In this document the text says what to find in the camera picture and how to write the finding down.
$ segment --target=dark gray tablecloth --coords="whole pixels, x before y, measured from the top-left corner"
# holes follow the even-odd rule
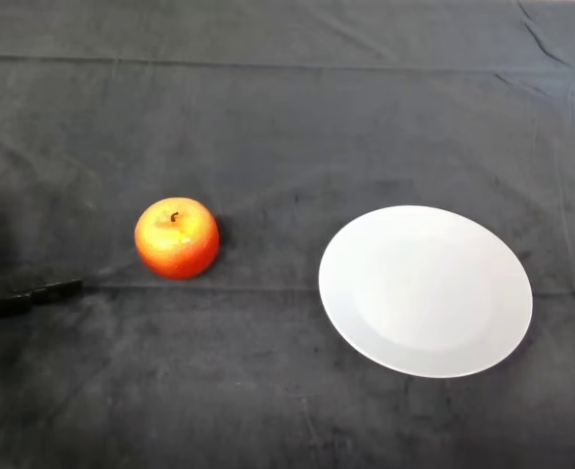
[[[165,196],[221,256],[151,275]],[[467,378],[335,332],[354,217],[453,210],[519,256],[534,317]],[[0,1],[0,284],[86,276],[0,321],[0,469],[575,468],[575,0]]]

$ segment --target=plate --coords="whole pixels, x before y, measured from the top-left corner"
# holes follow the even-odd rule
[[[327,246],[320,296],[332,324],[369,359],[447,378],[506,358],[531,321],[529,279],[515,254],[477,223],[421,206],[388,207]]]

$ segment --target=table surface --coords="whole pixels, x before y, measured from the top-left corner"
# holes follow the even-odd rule
[[[168,282],[132,233],[190,196],[221,255]],[[523,344],[466,378],[359,355],[332,235],[455,211],[531,279]],[[0,469],[575,468],[575,0],[4,0]]]

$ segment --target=white plate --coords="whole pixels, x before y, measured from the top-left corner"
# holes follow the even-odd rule
[[[320,296],[359,352],[416,376],[455,377],[507,357],[531,321],[529,279],[513,252],[445,210],[389,207],[332,239]]]

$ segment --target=black object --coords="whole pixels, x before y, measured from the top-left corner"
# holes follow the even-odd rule
[[[31,310],[33,305],[46,305],[63,300],[74,296],[82,289],[83,280],[76,278],[0,297],[0,319],[24,315]]]

